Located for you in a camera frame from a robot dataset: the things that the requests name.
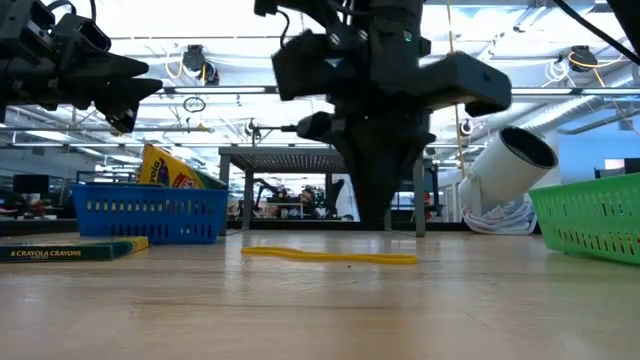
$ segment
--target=desk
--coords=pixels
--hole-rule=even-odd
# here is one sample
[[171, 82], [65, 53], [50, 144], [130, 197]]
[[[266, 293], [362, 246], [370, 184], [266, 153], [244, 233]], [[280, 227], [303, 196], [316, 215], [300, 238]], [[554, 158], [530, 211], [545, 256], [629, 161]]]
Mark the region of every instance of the desk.
[[[245, 173], [244, 210], [242, 229], [251, 227], [251, 206], [253, 204], [253, 178], [256, 173], [281, 174], [326, 174], [330, 183], [332, 174], [346, 174], [342, 156], [331, 148], [311, 147], [221, 147], [220, 180], [229, 183], [231, 164]], [[414, 201], [416, 209], [416, 236], [423, 237], [426, 229], [424, 214], [424, 164], [416, 161], [413, 169]], [[226, 231], [226, 218], [221, 227]], [[385, 230], [391, 230], [391, 212], [385, 216]]]

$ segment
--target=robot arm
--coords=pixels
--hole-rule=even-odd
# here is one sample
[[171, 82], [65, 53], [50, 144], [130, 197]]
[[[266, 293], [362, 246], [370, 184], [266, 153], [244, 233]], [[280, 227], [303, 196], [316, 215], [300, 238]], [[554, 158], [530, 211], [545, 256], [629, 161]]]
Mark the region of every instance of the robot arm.
[[[427, 67], [430, 42], [420, 35], [422, 0], [256, 0], [255, 13], [278, 6], [301, 11], [325, 27], [305, 31], [272, 56], [280, 98], [325, 95], [334, 113], [298, 123], [298, 136], [334, 146], [354, 186], [360, 217], [382, 222], [402, 174], [429, 133], [431, 112], [464, 103], [472, 116], [506, 110], [511, 83], [500, 71], [462, 53]], [[340, 21], [338, 14], [351, 21]]]
[[40, 0], [0, 0], [0, 107], [94, 103], [116, 130], [132, 132], [140, 101], [162, 81], [133, 79], [149, 65], [109, 53], [111, 40], [92, 20], [55, 20]]

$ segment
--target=computer monitor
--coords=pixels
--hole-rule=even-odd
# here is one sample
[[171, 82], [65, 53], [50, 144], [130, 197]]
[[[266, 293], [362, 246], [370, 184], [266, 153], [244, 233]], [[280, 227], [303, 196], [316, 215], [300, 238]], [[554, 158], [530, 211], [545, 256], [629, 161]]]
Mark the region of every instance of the computer monitor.
[[13, 192], [45, 195], [49, 193], [49, 175], [13, 175]]

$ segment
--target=yellow cable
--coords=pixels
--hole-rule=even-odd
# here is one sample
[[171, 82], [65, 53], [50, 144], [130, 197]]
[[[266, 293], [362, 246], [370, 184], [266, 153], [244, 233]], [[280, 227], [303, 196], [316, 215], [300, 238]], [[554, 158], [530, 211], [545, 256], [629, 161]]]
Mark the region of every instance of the yellow cable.
[[576, 65], [579, 65], [579, 66], [582, 66], [582, 67], [586, 67], [586, 68], [589, 68], [589, 69], [600, 69], [600, 68], [603, 68], [603, 67], [606, 67], [606, 66], [609, 66], [609, 65], [613, 65], [613, 64], [619, 62], [622, 59], [622, 55], [620, 55], [618, 60], [610, 61], [608, 63], [601, 64], [601, 65], [589, 65], [589, 64], [583, 64], [581, 62], [573, 60], [573, 55], [574, 54], [575, 54], [575, 52], [569, 53], [569, 56], [567, 57], [567, 59], [569, 59], [569, 61], [571, 61], [572, 63], [574, 63]]
[[[594, 68], [593, 73], [596, 74], [596, 78], [598, 79], [598, 82], [600, 83], [600, 85], [602, 87], [607, 87], [604, 83], [604, 80], [602, 80], [602, 76], [600, 76], [598, 69]], [[629, 124], [629, 126], [631, 127], [631, 130], [633, 130], [633, 132], [635, 132], [636, 135], [640, 136], [640, 132], [638, 132], [638, 130], [636, 130], [636, 128], [633, 126], [633, 121], [629, 120], [629, 118], [624, 114], [624, 111], [622, 111], [622, 109], [620, 109], [620, 107], [618, 106], [618, 103], [614, 101], [613, 106], [616, 107], [616, 110], [618, 110], [618, 113], [620, 114], [620, 116], [622, 116], [622, 119]]]
[[[451, 0], [447, 0], [447, 17], [449, 18], [449, 51], [451, 55], [455, 53], [453, 48], [453, 21], [451, 20]], [[458, 141], [458, 161], [460, 161], [460, 172], [462, 173], [462, 178], [467, 176], [467, 173], [464, 168], [464, 159], [462, 154], [462, 137], [460, 136], [460, 112], [458, 109], [458, 104], [455, 104], [456, 111], [456, 138]]]
[[167, 58], [165, 59], [165, 62], [164, 62], [164, 69], [167, 71], [167, 75], [169, 75], [174, 79], [177, 79], [180, 77], [180, 75], [182, 75], [182, 55], [180, 55], [180, 67], [178, 68], [178, 75], [176, 75], [172, 73], [171, 70], [169, 69], [169, 57], [171, 57], [171, 51], [167, 51]]

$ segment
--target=crayola crayons box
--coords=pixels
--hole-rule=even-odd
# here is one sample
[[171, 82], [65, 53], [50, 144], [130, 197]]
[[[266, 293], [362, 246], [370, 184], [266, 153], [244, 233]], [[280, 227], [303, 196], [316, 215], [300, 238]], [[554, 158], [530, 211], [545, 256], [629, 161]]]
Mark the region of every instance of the crayola crayons box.
[[150, 144], [144, 146], [138, 182], [181, 189], [227, 188], [224, 182], [192, 168], [165, 150]]

